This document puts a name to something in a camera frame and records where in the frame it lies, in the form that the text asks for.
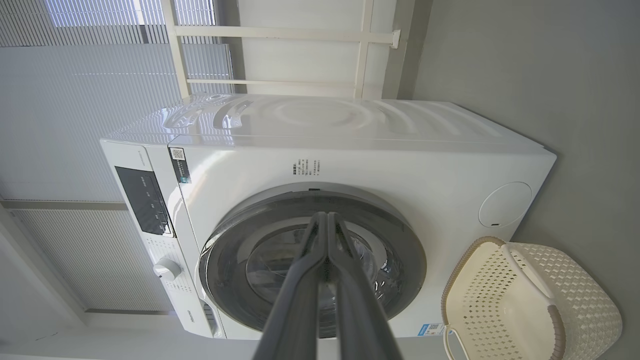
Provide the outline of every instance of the brand logo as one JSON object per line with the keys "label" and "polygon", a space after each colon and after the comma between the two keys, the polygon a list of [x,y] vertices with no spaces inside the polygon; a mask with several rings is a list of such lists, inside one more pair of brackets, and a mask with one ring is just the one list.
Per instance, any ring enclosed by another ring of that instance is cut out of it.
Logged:
{"label": "brand logo", "polygon": [[145,164],[145,159],[142,157],[142,153],[140,151],[138,151],[138,156],[140,157],[140,161],[142,161],[142,165],[147,166],[147,164]]}

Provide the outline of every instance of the white railing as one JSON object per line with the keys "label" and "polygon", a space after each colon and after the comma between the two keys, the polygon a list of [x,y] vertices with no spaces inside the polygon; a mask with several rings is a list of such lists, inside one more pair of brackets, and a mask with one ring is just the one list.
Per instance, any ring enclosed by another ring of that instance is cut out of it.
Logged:
{"label": "white railing", "polygon": [[178,77],[180,96],[185,98],[191,94],[189,83],[212,84],[245,84],[245,85],[305,85],[305,86],[344,86],[344,83],[322,83],[308,81],[265,81],[265,80],[236,80],[236,79],[189,79],[184,64],[182,44],[179,37],[242,37],[242,38],[280,38],[292,40],[325,40],[341,42],[358,42],[358,58],[356,61],[356,76],[353,82],[353,97],[362,98],[364,89],[364,75],[367,64],[367,52],[370,43],[389,44],[397,49],[400,30],[392,33],[372,33],[371,16],[373,0],[364,0],[362,23],[360,31],[334,31],[325,29],[294,29],[294,28],[249,28],[244,26],[179,26],[175,21],[175,7],[172,0],[162,0],[164,23],[169,37],[173,65]]}

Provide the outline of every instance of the laundry basket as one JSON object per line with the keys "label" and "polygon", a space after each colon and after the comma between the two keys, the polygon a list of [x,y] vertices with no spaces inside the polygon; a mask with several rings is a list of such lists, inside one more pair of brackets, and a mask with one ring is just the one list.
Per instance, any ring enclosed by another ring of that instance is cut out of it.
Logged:
{"label": "laundry basket", "polygon": [[442,296],[445,349],[452,330],[469,360],[591,360],[620,336],[621,318],[571,258],[541,245],[478,239]]}
{"label": "laundry basket", "polygon": [[592,360],[622,333],[622,317],[613,301],[580,265],[564,252],[528,243],[508,243],[542,278],[555,296],[564,323],[564,360]]}

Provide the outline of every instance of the control panel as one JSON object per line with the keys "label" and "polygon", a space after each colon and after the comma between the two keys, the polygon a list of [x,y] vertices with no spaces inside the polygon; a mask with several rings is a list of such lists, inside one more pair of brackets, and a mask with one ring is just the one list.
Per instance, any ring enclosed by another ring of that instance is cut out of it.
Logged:
{"label": "control panel", "polygon": [[115,167],[133,214],[145,233],[173,236],[173,228],[153,171]]}
{"label": "control panel", "polygon": [[193,293],[195,289],[177,239],[147,235],[143,241],[154,262],[154,272],[164,287],[169,291]]}

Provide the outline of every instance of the white washing machine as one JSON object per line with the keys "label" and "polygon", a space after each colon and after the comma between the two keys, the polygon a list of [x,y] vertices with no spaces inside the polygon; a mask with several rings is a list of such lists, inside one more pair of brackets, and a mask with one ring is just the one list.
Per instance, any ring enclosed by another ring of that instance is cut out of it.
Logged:
{"label": "white washing machine", "polygon": [[[316,211],[346,220],[397,337],[442,323],[476,239],[510,240],[556,156],[448,102],[200,95],[101,141],[189,332],[257,339]],[[335,301],[320,291],[320,335]]]}

